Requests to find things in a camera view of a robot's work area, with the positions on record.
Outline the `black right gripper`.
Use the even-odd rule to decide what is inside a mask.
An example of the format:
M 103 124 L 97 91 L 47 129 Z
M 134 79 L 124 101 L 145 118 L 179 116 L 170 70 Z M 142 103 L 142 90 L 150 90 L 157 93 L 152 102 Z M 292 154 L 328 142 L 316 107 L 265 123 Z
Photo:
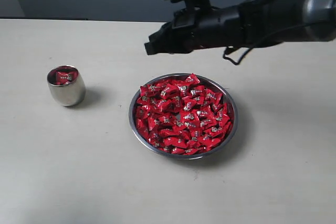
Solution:
M 239 9 L 230 6 L 175 18 L 165 34 L 151 34 L 144 47 L 147 55 L 189 54 L 200 49 L 240 46 L 245 40 Z

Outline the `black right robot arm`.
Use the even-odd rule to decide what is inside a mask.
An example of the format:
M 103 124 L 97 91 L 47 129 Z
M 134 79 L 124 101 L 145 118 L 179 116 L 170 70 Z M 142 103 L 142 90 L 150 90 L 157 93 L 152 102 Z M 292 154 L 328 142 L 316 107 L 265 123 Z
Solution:
M 209 0 L 163 1 L 185 7 L 149 36 L 148 55 L 222 47 L 227 59 L 241 48 L 335 39 L 335 0 L 245 0 L 225 8 Z

